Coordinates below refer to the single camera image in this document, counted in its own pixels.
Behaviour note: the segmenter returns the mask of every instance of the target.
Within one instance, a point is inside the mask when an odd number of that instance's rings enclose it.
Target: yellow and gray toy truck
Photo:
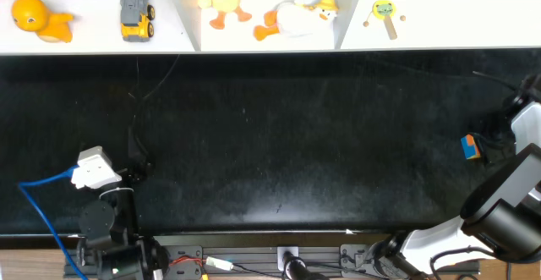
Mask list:
[[[154,35],[151,21],[156,12],[149,0],[120,0],[120,27],[122,37],[128,42],[147,42]]]

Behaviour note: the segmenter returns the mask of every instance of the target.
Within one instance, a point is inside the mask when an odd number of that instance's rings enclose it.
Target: orange rubber duck toy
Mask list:
[[[15,24],[21,30],[34,31],[46,42],[71,42],[68,22],[72,14],[52,13],[41,0],[15,0],[11,8]]]

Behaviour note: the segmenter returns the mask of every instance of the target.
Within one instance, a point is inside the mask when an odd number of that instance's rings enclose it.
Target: black table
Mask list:
[[[176,56],[140,56],[145,94]],[[538,50],[181,56],[143,106],[156,158],[135,188],[143,233],[425,228],[487,177],[466,161],[471,117],[520,82]],[[102,145],[127,164],[135,56],[0,58],[0,234],[47,233],[17,190]],[[59,233],[96,198],[68,181],[31,190]]]

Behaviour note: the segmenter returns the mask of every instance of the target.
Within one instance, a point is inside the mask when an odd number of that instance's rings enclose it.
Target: metal bracket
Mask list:
[[[374,269],[370,246],[366,244],[344,244],[340,246],[340,267],[351,270],[362,268],[370,275],[379,275]],[[342,272],[342,277],[359,278],[359,275]]]
[[[201,246],[163,246],[167,251],[169,262],[187,255],[192,258],[203,259]],[[164,280],[198,280],[201,278],[201,267],[193,261],[182,262],[167,269]]]
[[[298,246],[278,246],[276,248],[276,262],[280,272],[284,271],[284,254],[287,252],[290,252],[293,256],[298,256]]]

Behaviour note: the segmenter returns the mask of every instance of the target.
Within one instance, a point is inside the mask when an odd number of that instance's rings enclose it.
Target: yellow hat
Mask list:
[[[335,0],[321,0],[319,3],[315,4],[315,7],[324,10],[338,10]]]

